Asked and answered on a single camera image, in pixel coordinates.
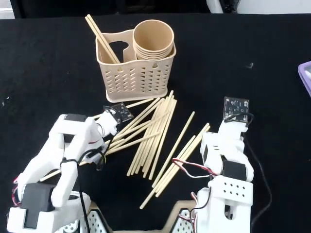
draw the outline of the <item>paper cup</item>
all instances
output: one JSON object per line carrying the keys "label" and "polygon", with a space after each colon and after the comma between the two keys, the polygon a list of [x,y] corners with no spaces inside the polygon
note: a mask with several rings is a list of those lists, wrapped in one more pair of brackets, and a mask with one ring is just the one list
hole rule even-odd
{"label": "paper cup", "polygon": [[143,21],[133,31],[133,47],[138,57],[162,59],[172,51],[173,42],[173,30],[159,20]]}

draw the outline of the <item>red wire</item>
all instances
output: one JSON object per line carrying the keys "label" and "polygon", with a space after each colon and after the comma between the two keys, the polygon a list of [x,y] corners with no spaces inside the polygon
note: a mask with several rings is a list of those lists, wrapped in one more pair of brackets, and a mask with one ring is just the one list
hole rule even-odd
{"label": "red wire", "polygon": [[[187,161],[183,161],[183,160],[180,160],[180,159],[177,159],[177,158],[173,158],[172,159],[173,162],[181,162],[183,164],[188,164],[188,165],[193,165],[193,166],[196,166],[196,167],[199,167],[205,171],[208,171],[210,174],[214,175],[214,176],[217,176],[217,174],[215,172],[213,172],[210,168],[206,167],[206,166],[203,166],[203,165],[200,165],[200,164],[195,164],[195,163],[190,163],[190,162],[187,162]],[[182,170],[185,171],[185,168],[183,166],[179,166]]]}

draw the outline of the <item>black wire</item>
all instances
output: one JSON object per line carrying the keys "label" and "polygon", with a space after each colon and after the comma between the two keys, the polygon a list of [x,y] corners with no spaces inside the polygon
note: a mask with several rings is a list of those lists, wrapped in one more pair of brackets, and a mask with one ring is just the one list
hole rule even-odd
{"label": "black wire", "polygon": [[205,207],[207,206],[207,204],[208,204],[208,202],[209,202],[209,200],[210,200],[211,192],[212,192],[212,188],[210,187],[210,188],[209,188],[208,198],[207,198],[206,203],[205,203],[203,206],[201,206],[201,207],[196,207],[196,208],[191,209],[191,210],[190,210],[190,217],[192,216],[192,212],[193,212],[194,210],[200,210],[200,209],[203,209],[203,208],[205,208]]}
{"label": "black wire", "polygon": [[97,170],[97,171],[101,171],[101,170],[103,169],[103,167],[104,167],[104,165],[105,165],[105,163],[106,163],[106,153],[107,153],[107,151],[109,150],[110,144],[112,143],[114,137],[115,137],[115,135],[112,136],[112,138],[110,139],[110,141],[109,141],[109,143],[108,143],[108,146],[107,146],[107,149],[105,150],[105,152],[104,152],[104,153],[101,153],[102,157],[100,158],[98,164],[96,165],[96,170]]}
{"label": "black wire", "polygon": [[233,115],[229,116],[227,119],[225,119],[224,123],[234,121],[233,118],[238,117],[238,116],[249,116],[249,117],[251,117],[251,119],[246,124],[246,127],[248,127],[253,122],[253,120],[255,118],[254,115],[251,113],[237,113],[237,114],[233,114]]}
{"label": "black wire", "polygon": [[81,205],[82,205],[84,221],[86,222],[87,233],[90,233],[90,228],[89,228],[89,224],[88,224],[88,220],[87,220],[86,206],[85,206],[84,199],[83,199],[83,194],[82,194],[82,191],[81,191],[81,179],[80,179],[80,176],[79,176],[79,162],[76,161],[75,159],[66,159],[64,157],[63,160],[60,163],[60,168],[62,167],[63,163],[67,163],[67,162],[75,162],[76,165],[77,165],[77,181],[78,181],[78,186],[79,186],[79,196],[80,196],[80,201],[81,201]]}
{"label": "black wire", "polygon": [[[121,114],[117,110],[115,110],[113,107],[110,107],[110,106],[104,106],[104,111],[106,111],[106,110],[110,110],[110,114],[112,114],[112,115],[113,115],[113,112],[111,112],[111,111],[115,112],[115,114],[117,115],[117,118],[119,119],[118,123],[119,123],[119,128],[120,128],[122,126],[122,123],[123,123]],[[103,169],[104,164],[106,163],[106,159],[105,159],[106,158],[106,153],[107,153],[107,151],[110,148],[110,145],[111,145],[111,143],[113,141],[113,138],[118,134],[118,132],[119,132],[119,130],[117,130],[117,133],[114,136],[112,136],[112,138],[110,139],[110,142],[108,143],[107,149],[105,150],[104,153],[102,153],[102,157],[100,158],[100,160],[99,160],[99,162],[98,162],[98,164],[96,166],[96,170],[97,171],[101,171]]]}
{"label": "black wire", "polygon": [[251,145],[249,144],[248,140],[246,139],[245,135],[244,135],[244,141],[245,141],[245,144],[248,146],[253,158],[256,160],[256,162],[258,163],[259,165],[259,168],[260,168],[260,172],[261,172],[261,175],[262,175],[262,179],[264,181],[264,184],[267,188],[267,191],[268,191],[268,194],[269,194],[269,202],[267,203],[267,205],[265,207],[263,207],[256,215],[255,217],[253,217],[252,221],[251,221],[251,231],[253,230],[253,227],[256,223],[256,221],[260,218],[260,216],[267,211],[267,209],[269,209],[269,207],[271,206],[272,204],[272,192],[271,192],[271,188],[268,184],[268,181],[267,181],[267,178],[266,178],[266,175],[264,174],[264,171],[263,171],[263,167],[260,163],[260,160],[258,159],[258,157],[256,156],[256,154],[254,153]]}

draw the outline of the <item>beige plastic basket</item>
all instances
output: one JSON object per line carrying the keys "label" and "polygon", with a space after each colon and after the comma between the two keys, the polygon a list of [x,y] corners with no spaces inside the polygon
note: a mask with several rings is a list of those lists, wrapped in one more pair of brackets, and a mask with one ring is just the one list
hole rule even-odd
{"label": "beige plastic basket", "polygon": [[123,63],[113,64],[96,39],[96,57],[102,71],[106,97],[112,102],[143,100],[163,97],[167,94],[172,63],[176,55],[175,45],[166,58],[158,61],[136,60],[133,49],[133,30],[120,33],[103,33],[108,43],[123,41]]}

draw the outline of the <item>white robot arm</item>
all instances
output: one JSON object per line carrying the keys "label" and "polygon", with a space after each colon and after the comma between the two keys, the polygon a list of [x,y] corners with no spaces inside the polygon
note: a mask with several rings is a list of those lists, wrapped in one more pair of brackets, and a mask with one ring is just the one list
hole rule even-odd
{"label": "white robot arm", "polygon": [[225,98],[224,120],[218,133],[206,132],[203,136],[203,163],[217,176],[208,182],[208,188],[198,192],[193,211],[197,233],[250,232],[254,170],[243,153],[241,136],[247,131],[247,115],[247,100]]}
{"label": "white robot arm", "polygon": [[[73,192],[78,171],[74,161],[97,163],[106,145],[103,137],[117,132],[119,122],[110,111],[104,111],[95,121],[92,117],[60,115],[39,154],[18,176],[18,199],[21,205],[12,207],[7,230],[13,233],[54,233],[60,227],[83,216],[78,192]],[[54,187],[37,183],[53,169],[61,169]],[[85,208],[90,198],[83,193]]]}

